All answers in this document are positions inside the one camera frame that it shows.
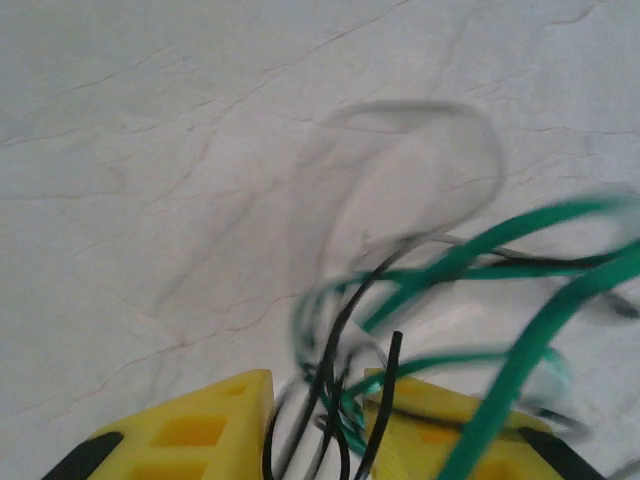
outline white marble surface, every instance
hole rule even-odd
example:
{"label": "white marble surface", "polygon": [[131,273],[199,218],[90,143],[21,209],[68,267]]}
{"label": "white marble surface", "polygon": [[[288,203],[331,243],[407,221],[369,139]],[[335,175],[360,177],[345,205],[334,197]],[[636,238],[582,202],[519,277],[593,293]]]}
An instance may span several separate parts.
{"label": "white marble surface", "polygon": [[[282,385],[287,180],[340,106],[438,98],[492,117],[510,176],[471,230],[585,188],[640,186],[636,0],[0,8],[3,479],[40,478],[99,426],[236,372],[272,368]],[[407,326],[407,348],[478,331],[507,341],[548,293],[456,287],[455,307]],[[558,343],[596,432],[579,451],[608,473],[640,452],[640,327],[589,321],[602,315],[585,311]],[[474,375],[458,384],[480,388]]]}

